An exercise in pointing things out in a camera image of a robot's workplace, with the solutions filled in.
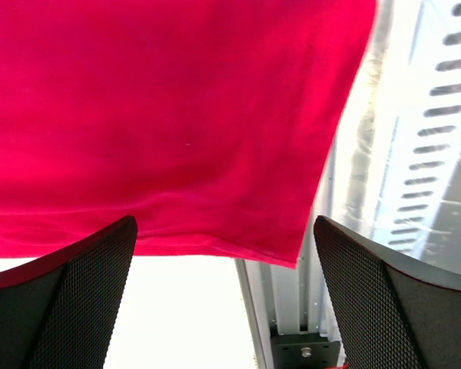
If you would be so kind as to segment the magenta t shirt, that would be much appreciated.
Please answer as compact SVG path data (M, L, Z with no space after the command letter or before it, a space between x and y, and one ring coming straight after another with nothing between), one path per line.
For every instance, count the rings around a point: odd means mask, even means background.
M374 1L0 1L0 258L297 264Z

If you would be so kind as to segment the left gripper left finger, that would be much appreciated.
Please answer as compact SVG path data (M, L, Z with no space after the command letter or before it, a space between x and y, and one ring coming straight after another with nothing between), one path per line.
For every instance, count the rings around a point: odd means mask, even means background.
M0 272L0 368L104 366L138 226L124 217Z

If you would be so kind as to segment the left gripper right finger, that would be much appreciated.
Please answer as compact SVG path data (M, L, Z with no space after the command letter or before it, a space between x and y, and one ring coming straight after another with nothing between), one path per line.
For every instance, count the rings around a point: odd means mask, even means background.
M350 368L461 368L461 274L324 216L313 236Z

